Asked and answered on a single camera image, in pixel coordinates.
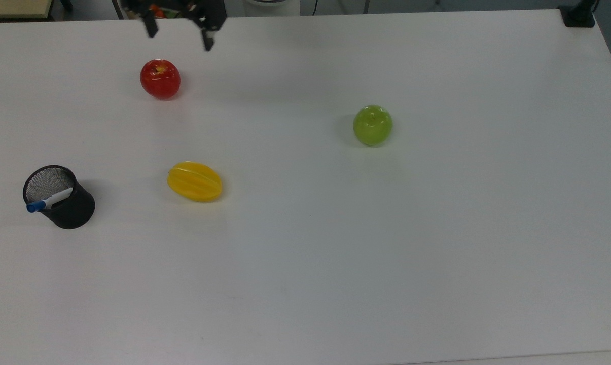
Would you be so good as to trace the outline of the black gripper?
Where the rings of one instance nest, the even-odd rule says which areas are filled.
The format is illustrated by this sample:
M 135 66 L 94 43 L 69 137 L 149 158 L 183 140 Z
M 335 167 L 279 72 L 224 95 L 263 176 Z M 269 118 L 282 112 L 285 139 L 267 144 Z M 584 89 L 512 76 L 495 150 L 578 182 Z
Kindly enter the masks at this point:
M 125 9 L 143 21 L 148 37 L 157 34 L 158 26 L 152 6 L 176 11 L 184 19 L 193 21 L 201 30 L 203 46 L 206 52 L 214 46 L 214 36 L 227 19 L 223 1 L 126 1 Z

